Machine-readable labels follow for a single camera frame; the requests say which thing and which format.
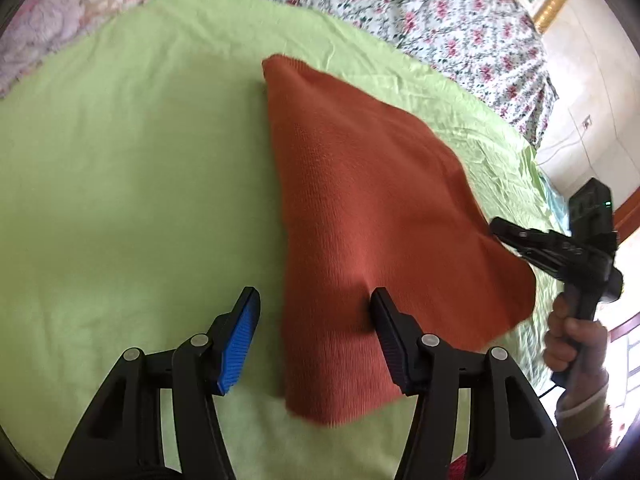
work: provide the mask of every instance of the white floral bedsheet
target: white floral bedsheet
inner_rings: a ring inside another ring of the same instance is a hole
[[[143,0],[26,0],[0,38],[0,95],[49,52]],[[276,0],[388,41],[476,95],[535,147],[556,93],[542,41],[514,0]]]

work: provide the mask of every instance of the wall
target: wall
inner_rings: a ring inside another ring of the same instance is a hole
[[[565,197],[596,176],[620,206],[640,187],[640,56],[604,0],[568,0],[543,41],[560,99],[536,161]]]

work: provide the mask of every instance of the light green fabric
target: light green fabric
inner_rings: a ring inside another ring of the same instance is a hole
[[[238,478],[393,476],[414,400],[336,429],[284,409],[286,234],[260,66],[276,52],[423,119],[459,155],[488,217],[552,227],[516,131],[366,33],[262,0],[131,10],[0,102],[0,424],[46,474],[124,349],[174,348],[253,285],[262,297],[255,340],[241,381],[216,400]],[[556,292],[538,273],[536,314],[501,341],[535,383]],[[468,409],[463,393],[461,420]],[[460,424],[455,455],[467,431]]]

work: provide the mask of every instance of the hand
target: hand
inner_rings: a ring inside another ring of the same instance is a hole
[[[569,378],[564,396],[564,408],[571,409],[597,393],[609,380],[603,368],[609,334],[599,321],[568,317],[569,306],[560,294],[549,314],[548,332],[545,334],[543,359],[554,372],[562,372],[577,358],[578,352],[565,342],[569,336],[582,343],[582,354]]]

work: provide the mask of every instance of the finger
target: finger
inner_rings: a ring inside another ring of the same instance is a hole
[[[607,345],[607,329],[599,321],[569,317],[564,320],[564,330],[578,343],[583,343],[590,347]]]
[[[542,352],[542,359],[552,372],[564,372],[569,365],[566,361],[551,355],[546,349]]]
[[[554,337],[562,337],[564,334],[564,323],[562,321],[555,312],[551,312],[549,317],[546,318],[549,332],[551,332]]]
[[[564,299],[564,294],[558,294],[558,297],[554,301],[554,312],[560,319],[564,319],[569,315],[569,305]]]
[[[570,363],[578,357],[578,352],[574,347],[554,337],[551,332],[545,334],[545,346],[549,354],[565,363]]]

